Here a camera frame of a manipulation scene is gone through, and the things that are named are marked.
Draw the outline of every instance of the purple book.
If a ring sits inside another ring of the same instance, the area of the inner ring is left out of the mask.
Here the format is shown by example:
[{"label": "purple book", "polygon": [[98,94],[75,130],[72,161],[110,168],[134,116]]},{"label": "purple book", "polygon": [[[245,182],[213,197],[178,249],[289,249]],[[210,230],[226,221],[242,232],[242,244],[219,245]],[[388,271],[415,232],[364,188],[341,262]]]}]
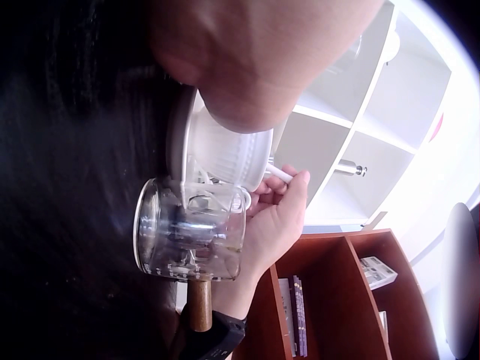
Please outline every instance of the purple book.
[{"label": "purple book", "polygon": [[300,336],[303,341],[303,356],[307,356],[307,324],[305,321],[305,303],[303,302],[303,287],[301,280],[299,279],[299,290],[300,290],[300,317],[301,317],[301,332]]},{"label": "purple book", "polygon": [[300,356],[305,356],[303,350],[304,350],[304,345],[303,345],[303,335],[302,335],[302,319],[301,319],[301,300],[300,300],[300,282],[298,276],[294,275],[293,276],[293,286],[294,286],[294,291],[295,291],[295,302],[297,305],[297,317],[298,317],[298,333],[299,333],[299,355]]},{"label": "purple book", "polygon": [[290,300],[291,300],[291,303],[292,303],[292,320],[293,320],[293,337],[295,339],[295,353],[297,355],[300,355],[300,352],[302,351],[301,350],[301,346],[300,346],[300,331],[299,331],[299,328],[300,328],[300,312],[299,312],[299,308],[297,307],[297,304],[300,305],[300,302],[297,301],[297,299],[299,298],[297,296],[297,286],[295,286],[295,278],[296,276],[290,276],[288,278],[288,283],[289,283],[289,286],[290,286]]}]

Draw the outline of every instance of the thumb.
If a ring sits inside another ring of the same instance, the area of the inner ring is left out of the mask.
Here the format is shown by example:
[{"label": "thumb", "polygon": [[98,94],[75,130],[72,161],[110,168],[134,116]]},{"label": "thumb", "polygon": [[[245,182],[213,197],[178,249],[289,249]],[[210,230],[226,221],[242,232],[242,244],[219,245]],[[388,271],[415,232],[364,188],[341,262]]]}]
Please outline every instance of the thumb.
[{"label": "thumb", "polygon": [[310,182],[310,173],[306,170],[299,172],[288,185],[282,200],[278,203],[278,214],[281,218],[304,212],[307,207],[307,189]]}]

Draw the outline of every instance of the wrist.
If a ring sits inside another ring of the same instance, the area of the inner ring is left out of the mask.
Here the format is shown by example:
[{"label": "wrist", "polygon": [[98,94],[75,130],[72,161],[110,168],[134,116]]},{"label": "wrist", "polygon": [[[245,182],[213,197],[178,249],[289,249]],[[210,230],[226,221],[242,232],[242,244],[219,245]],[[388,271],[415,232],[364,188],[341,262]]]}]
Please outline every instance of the wrist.
[{"label": "wrist", "polygon": [[240,274],[239,277],[251,277],[257,283],[275,261],[270,256],[265,256],[265,252],[257,244],[261,243],[256,236],[248,234],[246,231],[245,240],[241,254]]},{"label": "wrist", "polygon": [[240,271],[233,281],[212,283],[212,310],[243,320],[248,314],[260,277]]}]

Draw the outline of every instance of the white book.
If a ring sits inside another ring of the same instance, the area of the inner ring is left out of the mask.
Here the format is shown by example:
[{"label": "white book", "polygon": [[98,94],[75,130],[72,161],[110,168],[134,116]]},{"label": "white book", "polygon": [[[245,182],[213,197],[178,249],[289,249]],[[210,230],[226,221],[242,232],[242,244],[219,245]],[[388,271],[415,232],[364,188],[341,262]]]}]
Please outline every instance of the white book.
[{"label": "white book", "polygon": [[370,290],[392,283],[398,275],[375,256],[360,259],[360,264],[367,278]]},{"label": "white book", "polygon": [[290,285],[288,279],[278,279],[280,285],[280,293],[282,294],[283,310],[287,319],[288,337],[290,339],[290,348],[292,349],[292,356],[296,357],[295,338],[293,335],[293,314],[292,302],[290,299]]},{"label": "white book", "polygon": [[380,321],[382,322],[382,326],[384,327],[385,335],[387,336],[388,342],[387,312],[380,311],[378,314],[380,315]]}]

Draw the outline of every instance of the pink object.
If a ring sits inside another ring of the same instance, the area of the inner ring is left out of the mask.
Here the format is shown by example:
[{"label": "pink object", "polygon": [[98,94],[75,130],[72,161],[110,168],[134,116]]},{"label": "pink object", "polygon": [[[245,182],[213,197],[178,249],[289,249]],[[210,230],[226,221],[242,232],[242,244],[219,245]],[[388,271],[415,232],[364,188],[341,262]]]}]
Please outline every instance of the pink object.
[{"label": "pink object", "polygon": [[443,120],[444,120],[444,115],[442,114],[442,116],[440,117],[440,121],[438,122],[437,127],[435,128],[435,131],[433,132],[433,135],[428,142],[432,141],[433,138],[437,135],[438,131],[440,130],[440,127],[442,126]]}]

